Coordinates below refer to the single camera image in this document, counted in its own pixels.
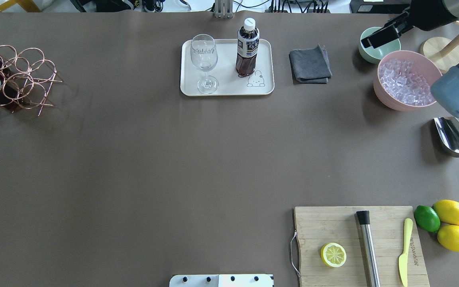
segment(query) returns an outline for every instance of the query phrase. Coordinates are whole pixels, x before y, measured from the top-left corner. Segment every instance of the butter knife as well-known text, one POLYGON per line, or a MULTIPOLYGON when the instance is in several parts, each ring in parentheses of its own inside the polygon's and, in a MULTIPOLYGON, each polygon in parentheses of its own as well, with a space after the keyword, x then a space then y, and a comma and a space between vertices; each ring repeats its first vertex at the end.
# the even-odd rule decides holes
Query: butter knife
POLYGON ((408 263, 408 246, 410 245, 410 237, 412 236, 412 227, 414 222, 410 218, 405 219, 405 226, 403 228, 403 253, 398 258, 399 276, 403 286, 408 286, 408 279, 406 276, 407 263, 408 263))

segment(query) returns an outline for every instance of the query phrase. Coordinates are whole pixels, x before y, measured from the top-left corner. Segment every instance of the tray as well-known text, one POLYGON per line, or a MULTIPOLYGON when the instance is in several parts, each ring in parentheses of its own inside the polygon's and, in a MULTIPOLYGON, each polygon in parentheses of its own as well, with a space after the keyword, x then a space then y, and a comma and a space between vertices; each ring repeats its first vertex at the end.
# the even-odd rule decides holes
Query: tray
MULTIPOLYGON (((403 286, 399 278, 398 256, 403 252, 404 220, 414 220, 411 206, 310 206, 295 207, 300 287, 368 287, 366 258, 361 251, 362 239, 355 219, 355 212, 359 210, 369 210, 381 285, 403 286), (320 250, 328 242, 339 243, 345 248, 347 259, 343 266, 332 268, 322 262, 320 250)), ((409 251, 408 287, 429 287, 415 223, 409 251)))
POLYGON ((180 90, 186 96, 260 96, 270 94, 274 90, 274 70, 270 43, 260 39, 256 58, 255 72, 245 78, 239 78, 235 71, 237 61, 237 40, 216 39, 219 56, 215 68, 208 72, 219 81, 215 93, 203 94, 197 89, 197 81, 204 73, 191 62, 191 40, 182 45, 182 67, 180 70, 180 90))

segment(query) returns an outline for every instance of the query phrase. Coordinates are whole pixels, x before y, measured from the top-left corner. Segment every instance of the white bottle cap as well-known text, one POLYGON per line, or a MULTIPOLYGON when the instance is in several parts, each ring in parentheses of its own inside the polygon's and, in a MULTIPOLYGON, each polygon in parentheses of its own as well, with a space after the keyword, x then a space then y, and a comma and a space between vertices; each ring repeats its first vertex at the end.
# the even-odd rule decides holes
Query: white bottle cap
POLYGON ((244 20, 244 30, 253 31, 256 28, 256 21, 253 18, 247 18, 244 20))

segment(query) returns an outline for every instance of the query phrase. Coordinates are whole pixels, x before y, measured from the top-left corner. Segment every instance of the lemon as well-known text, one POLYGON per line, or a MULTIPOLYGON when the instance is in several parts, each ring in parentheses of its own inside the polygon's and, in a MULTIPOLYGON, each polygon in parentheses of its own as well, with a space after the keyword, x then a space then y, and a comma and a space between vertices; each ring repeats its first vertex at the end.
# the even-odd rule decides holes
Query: lemon
POLYGON ((439 215, 440 221, 459 225, 459 202, 444 199, 433 204, 433 209, 439 215))
POLYGON ((330 267, 340 267, 346 262, 345 249, 334 242, 327 243, 322 247, 323 262, 330 267))
POLYGON ((451 251, 459 252, 459 226, 445 225, 437 233, 439 243, 451 251))

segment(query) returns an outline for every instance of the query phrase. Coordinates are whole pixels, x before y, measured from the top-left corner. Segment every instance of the wooden cutting board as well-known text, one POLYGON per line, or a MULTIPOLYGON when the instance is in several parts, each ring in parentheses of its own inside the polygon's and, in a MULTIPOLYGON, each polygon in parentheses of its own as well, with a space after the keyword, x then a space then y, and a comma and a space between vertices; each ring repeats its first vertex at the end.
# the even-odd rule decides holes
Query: wooden cutting board
MULTIPOLYGON (((300 287, 368 287, 366 257, 355 212, 369 210, 375 256, 383 287, 402 287, 398 256, 403 252, 405 218, 414 220, 411 206, 298 206, 295 227, 299 248, 300 287), (346 263, 333 268, 320 258, 323 245, 341 244, 346 263)), ((408 257, 408 287, 429 287, 419 233, 414 220, 408 257)))

